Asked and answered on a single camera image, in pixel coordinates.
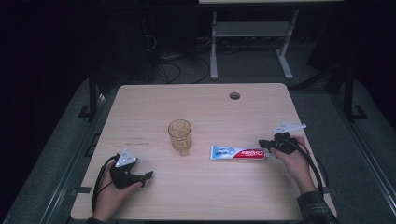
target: red toothpaste label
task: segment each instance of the red toothpaste label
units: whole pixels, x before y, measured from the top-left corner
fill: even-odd
[[[264,160],[266,152],[262,148],[241,148],[241,147],[222,147],[212,146],[211,159],[255,159]]]

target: person's left hand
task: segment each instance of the person's left hand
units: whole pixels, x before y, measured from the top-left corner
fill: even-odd
[[[114,163],[115,161],[111,162],[104,171],[99,188],[99,190],[102,189],[102,191],[97,197],[95,210],[92,216],[92,218],[103,222],[108,222],[111,219],[128,195],[142,187],[141,182],[134,183],[126,189],[117,189],[114,184],[110,184],[106,187],[106,185],[112,181],[110,168]]]

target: person's right hand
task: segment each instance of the person's right hand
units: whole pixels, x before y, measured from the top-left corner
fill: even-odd
[[[293,138],[304,145],[304,139],[302,137],[293,136]],[[309,155],[309,151],[306,151],[304,147],[302,147],[302,150]],[[289,155],[275,148],[270,148],[270,151],[285,163],[286,169],[296,182],[301,194],[317,190],[309,172],[308,162],[298,150],[295,150]]]

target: dark background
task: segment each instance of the dark background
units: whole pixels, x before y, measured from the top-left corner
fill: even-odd
[[[103,15],[94,9],[82,10],[100,6],[98,2],[85,1],[83,6],[72,1],[0,2],[0,220],[83,80],[94,73],[104,92],[114,85],[149,83],[153,78],[150,67],[160,52],[147,53],[144,34],[157,36],[160,51],[172,46],[188,54],[195,52],[196,36],[210,36],[210,11],[182,10],[175,14],[159,10],[148,25],[142,20],[147,11]],[[356,78],[396,127],[393,2],[346,1],[335,10],[305,8],[300,12],[293,38],[318,41],[310,65],[319,70],[336,63],[346,53],[356,58]],[[260,17],[260,13],[250,14],[247,19],[251,17]],[[327,26],[320,36],[323,24]]]

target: hand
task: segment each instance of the hand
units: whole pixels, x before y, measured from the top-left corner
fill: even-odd
[[[92,216],[93,218],[103,222],[108,222],[111,219],[128,195],[142,187],[141,182],[134,183],[126,189],[117,189],[114,184],[110,184],[105,187],[112,181],[110,176],[110,167],[113,166],[114,163],[115,161],[111,162],[104,171],[99,188],[99,190],[102,189],[102,191],[98,195],[95,211]]]
[[[292,137],[297,139],[300,144],[304,145],[304,139],[302,137]],[[301,194],[317,190],[309,172],[308,162],[298,150],[295,150],[289,155],[275,148],[270,148],[270,150],[276,157],[285,163],[286,169],[296,182]],[[302,150],[309,155],[309,151],[306,151],[304,147],[302,147]]]

